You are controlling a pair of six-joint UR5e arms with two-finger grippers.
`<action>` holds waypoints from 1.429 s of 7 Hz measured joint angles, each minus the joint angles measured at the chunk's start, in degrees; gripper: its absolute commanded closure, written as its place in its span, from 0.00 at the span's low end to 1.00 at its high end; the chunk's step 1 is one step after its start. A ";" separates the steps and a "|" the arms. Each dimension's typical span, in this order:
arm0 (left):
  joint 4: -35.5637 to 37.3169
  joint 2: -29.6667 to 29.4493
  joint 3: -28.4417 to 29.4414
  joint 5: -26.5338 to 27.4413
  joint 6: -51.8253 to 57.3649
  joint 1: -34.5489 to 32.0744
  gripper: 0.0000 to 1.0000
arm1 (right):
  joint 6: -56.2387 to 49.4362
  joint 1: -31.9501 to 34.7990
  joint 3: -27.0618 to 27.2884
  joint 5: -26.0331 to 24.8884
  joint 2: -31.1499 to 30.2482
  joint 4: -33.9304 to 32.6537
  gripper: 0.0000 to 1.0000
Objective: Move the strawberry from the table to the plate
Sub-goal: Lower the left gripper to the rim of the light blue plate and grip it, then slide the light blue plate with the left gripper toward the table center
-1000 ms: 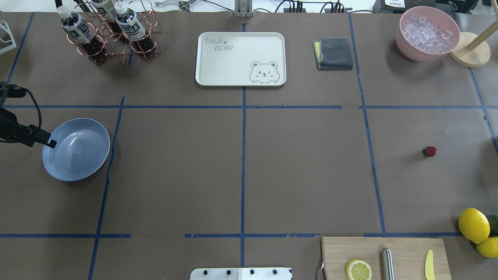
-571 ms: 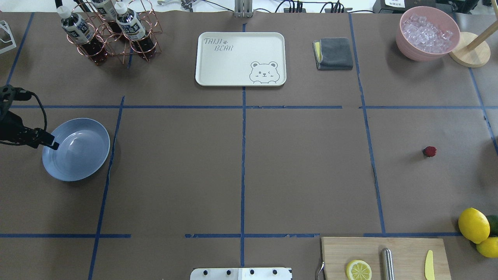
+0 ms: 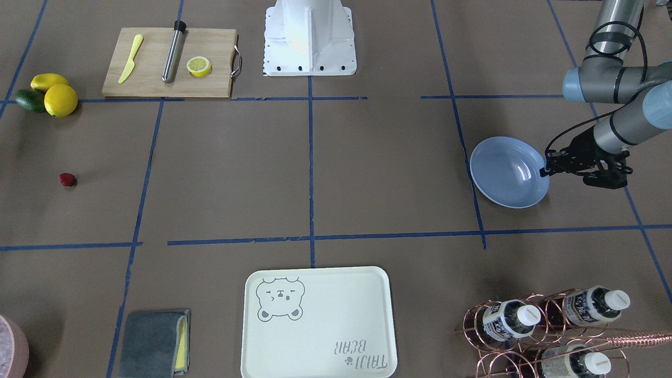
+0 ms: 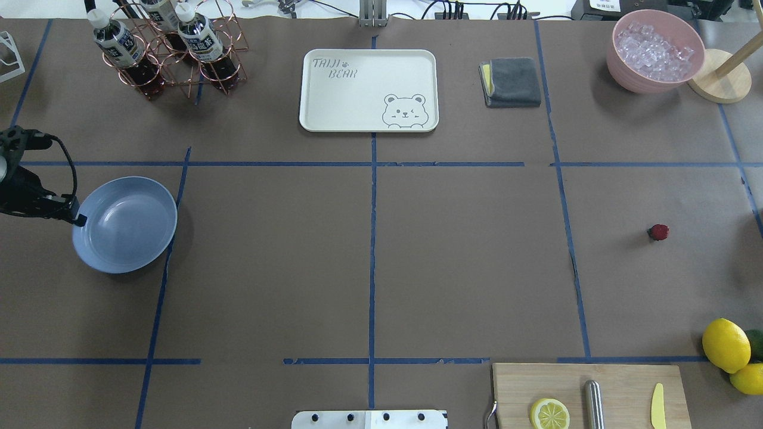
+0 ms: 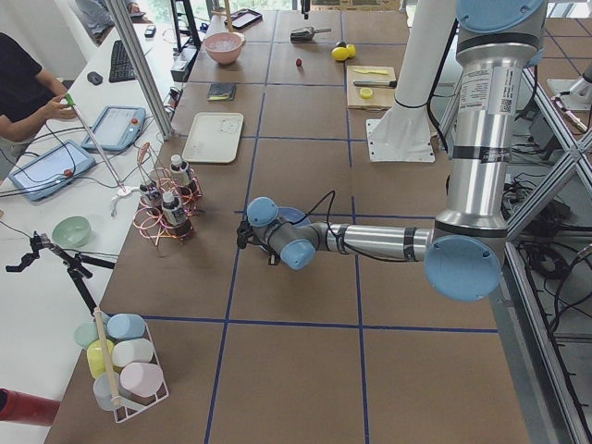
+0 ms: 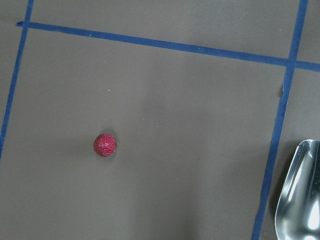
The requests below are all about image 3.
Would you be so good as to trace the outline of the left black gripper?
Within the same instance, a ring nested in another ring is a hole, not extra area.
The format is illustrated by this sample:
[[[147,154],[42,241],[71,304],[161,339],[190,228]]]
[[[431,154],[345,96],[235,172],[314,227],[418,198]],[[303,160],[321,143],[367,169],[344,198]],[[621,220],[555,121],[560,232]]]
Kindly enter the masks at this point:
[[[573,174],[582,178],[583,184],[617,190],[628,186],[632,168],[626,164],[628,150],[610,153],[598,146],[593,131],[581,132],[569,146],[558,151],[548,150],[548,167],[540,169],[540,176]]]

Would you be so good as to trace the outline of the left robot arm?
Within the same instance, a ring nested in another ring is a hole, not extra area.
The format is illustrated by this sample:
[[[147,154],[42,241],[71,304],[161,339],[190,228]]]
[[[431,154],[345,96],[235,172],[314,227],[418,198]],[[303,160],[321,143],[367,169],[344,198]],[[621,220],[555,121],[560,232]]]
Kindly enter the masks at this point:
[[[604,1],[582,64],[570,69],[562,95],[570,101],[612,103],[619,109],[591,120],[591,126],[558,151],[544,151],[541,177],[578,175],[593,187],[628,184],[631,148],[671,127],[670,61],[648,64],[640,31],[642,1]]]

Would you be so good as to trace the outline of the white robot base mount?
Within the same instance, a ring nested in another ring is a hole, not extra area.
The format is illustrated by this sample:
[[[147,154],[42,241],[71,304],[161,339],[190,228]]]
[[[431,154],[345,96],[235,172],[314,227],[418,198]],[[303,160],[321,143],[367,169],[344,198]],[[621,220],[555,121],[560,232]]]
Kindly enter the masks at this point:
[[[265,14],[266,77],[354,75],[353,16],[341,1],[276,1]]]

